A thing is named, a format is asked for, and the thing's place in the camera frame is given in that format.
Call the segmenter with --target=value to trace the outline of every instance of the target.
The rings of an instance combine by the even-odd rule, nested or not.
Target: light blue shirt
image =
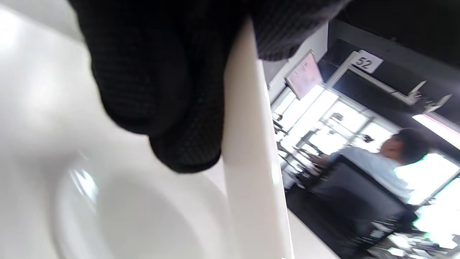
[[[401,166],[396,161],[386,158],[379,153],[371,153],[358,147],[346,147],[329,157],[329,162],[334,161],[339,155],[343,155],[351,162],[361,167],[381,185],[398,196],[403,202],[410,199],[410,191],[407,183],[398,178],[395,168]]]

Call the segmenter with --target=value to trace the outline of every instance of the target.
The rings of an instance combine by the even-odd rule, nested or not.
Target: wall
[[[319,62],[323,55],[328,51],[328,24],[325,24],[313,35],[307,38],[300,46],[297,53],[287,61],[271,82],[267,82],[269,84],[268,95],[270,97],[270,102],[273,102],[284,89],[284,77],[310,50],[313,51],[316,62]]]
[[[270,83],[287,62],[286,59],[279,61],[263,60],[262,65],[264,67],[265,82]]]

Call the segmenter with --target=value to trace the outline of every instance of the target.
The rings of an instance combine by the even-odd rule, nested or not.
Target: white wall
[[[316,62],[326,54],[328,51],[328,24],[322,26],[318,31],[308,37],[300,46],[297,53],[288,60],[279,73],[271,80],[268,91],[270,102],[273,102],[284,89],[284,77],[310,50],[313,51]]]

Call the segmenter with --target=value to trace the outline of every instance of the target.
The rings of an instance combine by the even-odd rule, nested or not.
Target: number 52
[[[372,64],[372,61],[371,60],[368,60],[367,58],[365,57],[361,57],[360,59],[358,59],[355,63],[356,65],[364,68],[364,69],[369,69],[368,66],[370,66]]]

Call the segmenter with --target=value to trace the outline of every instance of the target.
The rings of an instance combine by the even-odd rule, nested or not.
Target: number sign
[[[369,52],[360,50],[359,54],[351,62],[366,73],[372,74],[383,62],[383,59],[372,55]]]

